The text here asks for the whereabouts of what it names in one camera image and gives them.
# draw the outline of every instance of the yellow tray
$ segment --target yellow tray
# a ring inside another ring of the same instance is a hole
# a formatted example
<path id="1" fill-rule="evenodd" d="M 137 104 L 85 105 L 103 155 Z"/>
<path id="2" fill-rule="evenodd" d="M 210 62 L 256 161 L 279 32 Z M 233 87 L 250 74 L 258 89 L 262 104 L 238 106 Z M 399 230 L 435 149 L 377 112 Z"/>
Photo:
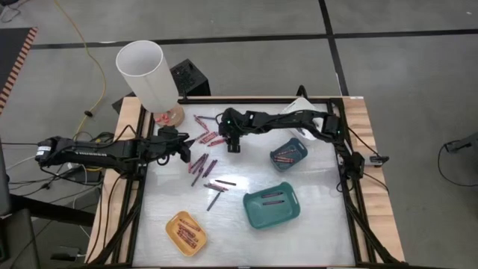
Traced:
<path id="1" fill-rule="evenodd" d="M 193 256 L 208 241 L 204 229 L 186 211 L 180 211 L 166 224 L 166 233 L 185 256 Z"/>

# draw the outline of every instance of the white table surface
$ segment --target white table surface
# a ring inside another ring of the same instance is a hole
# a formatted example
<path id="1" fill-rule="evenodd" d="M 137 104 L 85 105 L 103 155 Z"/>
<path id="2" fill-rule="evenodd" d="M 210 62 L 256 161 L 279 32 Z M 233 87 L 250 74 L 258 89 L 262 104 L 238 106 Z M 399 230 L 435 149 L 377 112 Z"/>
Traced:
<path id="1" fill-rule="evenodd" d="M 286 104 L 250 105 L 183 105 L 186 118 L 178 127 L 192 138 L 204 132 L 193 114 L 215 116 L 228 107 L 279 113 Z M 325 105 L 315 105 L 326 111 Z M 210 130 L 217 124 L 205 120 Z M 250 134 L 240 139 L 241 153 L 227 153 L 226 144 L 207 147 L 195 143 L 191 160 L 209 153 L 205 167 L 213 159 L 218 163 L 211 174 L 199 178 L 187 172 L 187 164 L 173 156 L 168 165 L 149 164 L 146 189 L 141 209 L 135 267 L 140 266 L 319 266 L 354 265 L 353 251 L 344 200 L 335 190 L 339 182 L 333 146 L 315 141 L 307 146 L 308 156 L 290 170 L 276 171 L 269 153 L 288 142 L 288 130 L 267 134 Z M 210 211 L 209 203 L 216 191 L 203 187 L 222 179 L 235 182 L 220 195 Z M 243 195 L 288 182 L 299 200 L 299 217 L 268 229 L 250 226 L 243 207 Z M 189 212 L 208 236 L 207 244 L 193 257 L 183 256 L 165 230 L 166 223 L 179 211 Z"/>

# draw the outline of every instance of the white cylinder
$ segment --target white cylinder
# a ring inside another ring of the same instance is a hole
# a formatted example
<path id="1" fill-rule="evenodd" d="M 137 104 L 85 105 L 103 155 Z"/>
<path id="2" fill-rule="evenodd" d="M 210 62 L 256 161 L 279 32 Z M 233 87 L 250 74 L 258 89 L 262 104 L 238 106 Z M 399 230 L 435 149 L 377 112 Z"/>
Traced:
<path id="1" fill-rule="evenodd" d="M 149 112 L 166 113 L 178 102 L 178 89 L 158 44 L 129 43 L 118 52 L 117 68 Z"/>

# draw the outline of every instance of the concrete floor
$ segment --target concrete floor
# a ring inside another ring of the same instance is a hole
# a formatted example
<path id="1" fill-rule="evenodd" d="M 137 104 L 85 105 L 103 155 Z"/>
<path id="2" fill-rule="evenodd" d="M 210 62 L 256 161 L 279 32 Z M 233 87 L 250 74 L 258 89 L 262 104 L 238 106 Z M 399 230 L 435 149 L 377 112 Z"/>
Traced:
<path id="1" fill-rule="evenodd" d="M 317 1 L 60 2 L 89 42 L 325 33 Z M 326 3 L 335 33 L 478 28 L 478 4 L 472 0 Z M 22 10 L 21 16 L 0 27 L 37 26 L 37 44 L 79 42 L 52 1 L 32 0 Z M 445 182 L 436 159 L 443 143 L 478 130 L 478 35 L 347 39 L 337 44 L 349 92 L 365 96 L 379 151 L 391 156 L 385 178 L 406 260 L 413 265 L 475 268 L 477 190 Z M 209 78 L 215 96 L 289 95 L 298 84 L 310 95 L 340 94 L 326 40 L 163 48 L 170 65 L 190 58 Z M 117 114 L 110 104 L 129 92 L 114 65 L 119 49 L 91 50 L 108 80 L 105 100 L 85 128 L 92 134 L 114 130 Z M 0 117 L 2 139 L 71 137 L 101 86 L 98 70 L 83 49 L 31 51 Z M 29 147 L 9 146 L 7 166 L 33 154 Z M 475 160 L 472 152 L 445 155 L 443 169 L 456 181 L 478 183 Z M 9 174 L 14 180 L 44 177 L 33 162 Z M 58 182 L 32 197 L 50 201 L 79 188 Z M 25 187 L 19 193 L 34 189 Z M 79 229 L 73 231 L 78 238 L 84 236 Z"/>

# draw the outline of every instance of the teal plastic bowl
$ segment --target teal plastic bowl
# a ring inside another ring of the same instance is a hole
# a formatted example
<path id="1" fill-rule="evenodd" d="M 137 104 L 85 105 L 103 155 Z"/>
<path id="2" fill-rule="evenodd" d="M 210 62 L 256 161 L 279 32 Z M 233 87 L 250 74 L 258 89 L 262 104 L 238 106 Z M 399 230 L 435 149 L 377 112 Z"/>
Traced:
<path id="1" fill-rule="evenodd" d="M 299 200 L 292 186 L 287 182 L 253 194 L 246 194 L 243 204 L 249 223 L 256 229 L 275 226 L 292 220 L 300 214 Z"/>

